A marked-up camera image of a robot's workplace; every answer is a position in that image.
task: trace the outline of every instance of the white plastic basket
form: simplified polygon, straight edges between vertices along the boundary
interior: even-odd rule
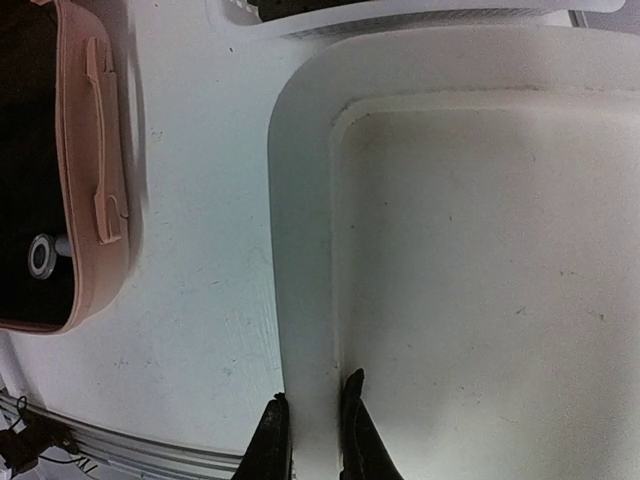
[[[557,10],[613,12],[625,0],[371,0],[342,7],[327,8],[294,15],[270,22],[262,22],[257,8],[246,0],[205,0],[209,22],[214,30],[236,41],[245,42],[281,36],[305,36],[326,30],[383,26],[402,21],[432,18],[459,18],[469,10],[483,10],[496,14],[531,15]]]

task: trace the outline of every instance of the white plastic tray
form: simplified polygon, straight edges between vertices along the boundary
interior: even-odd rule
[[[300,478],[338,392],[405,478],[638,478],[640,37],[450,27],[307,62],[269,131]]]
[[[255,7],[246,0],[205,0],[213,29],[235,42],[245,42],[285,35],[304,36],[320,30],[340,32],[354,28],[375,28],[398,22],[398,16],[412,15],[413,21],[427,20],[440,12],[439,19],[466,15],[469,9],[505,9],[502,14],[523,15],[557,10],[613,12],[625,0],[372,0],[343,7],[295,15],[271,22],[261,22]]]

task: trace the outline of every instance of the white surface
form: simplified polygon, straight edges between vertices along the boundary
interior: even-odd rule
[[[639,37],[550,27],[360,37],[296,72],[269,168],[301,477],[338,474],[364,367],[405,478],[638,478],[639,88]]]
[[[465,9],[523,9],[555,12],[584,10],[613,12],[625,0],[376,0],[344,5],[304,15],[261,22],[257,8],[246,0],[205,0],[209,22],[213,29],[234,42],[246,42],[283,35],[304,34],[315,29],[333,27],[332,31],[353,30],[358,26],[380,27],[387,21],[398,22],[398,15],[412,14],[412,20],[425,21],[425,13],[440,12],[438,18],[456,18]],[[519,15],[511,11],[507,15]]]
[[[81,3],[106,23],[120,72],[131,275],[64,336],[0,332],[0,372],[14,394],[79,420],[244,451],[283,387],[269,118],[290,75],[336,38],[237,46],[200,1]]]

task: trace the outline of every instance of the pink handle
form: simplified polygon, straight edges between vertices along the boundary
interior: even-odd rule
[[[98,124],[98,187],[93,197],[98,236],[100,243],[105,245],[122,238],[120,221],[121,208],[118,202],[119,172],[109,172],[109,164],[119,160],[111,158],[109,151],[110,140],[107,128],[113,125],[111,116],[114,111],[110,108],[111,95],[116,92],[116,75],[110,68],[105,69],[105,55],[99,52],[98,39],[90,37],[87,41],[86,74],[93,87],[97,124]]]

